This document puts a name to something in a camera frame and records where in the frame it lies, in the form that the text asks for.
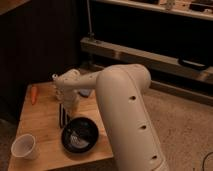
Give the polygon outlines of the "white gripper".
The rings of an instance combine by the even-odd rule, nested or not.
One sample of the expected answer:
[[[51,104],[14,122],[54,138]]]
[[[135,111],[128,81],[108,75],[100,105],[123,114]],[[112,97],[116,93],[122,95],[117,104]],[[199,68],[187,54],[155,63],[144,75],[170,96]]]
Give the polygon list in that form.
[[[67,91],[63,94],[62,104],[67,115],[73,115],[79,104],[79,96],[76,90]]]

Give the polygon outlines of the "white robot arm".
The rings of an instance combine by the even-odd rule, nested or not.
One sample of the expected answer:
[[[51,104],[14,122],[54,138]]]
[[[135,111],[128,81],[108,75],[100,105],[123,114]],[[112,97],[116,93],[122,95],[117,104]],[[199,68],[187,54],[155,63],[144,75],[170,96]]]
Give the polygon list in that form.
[[[166,157],[143,101],[151,84],[141,64],[113,65],[82,75],[71,69],[52,76],[67,111],[78,103],[79,89],[93,89],[119,171],[169,171]]]

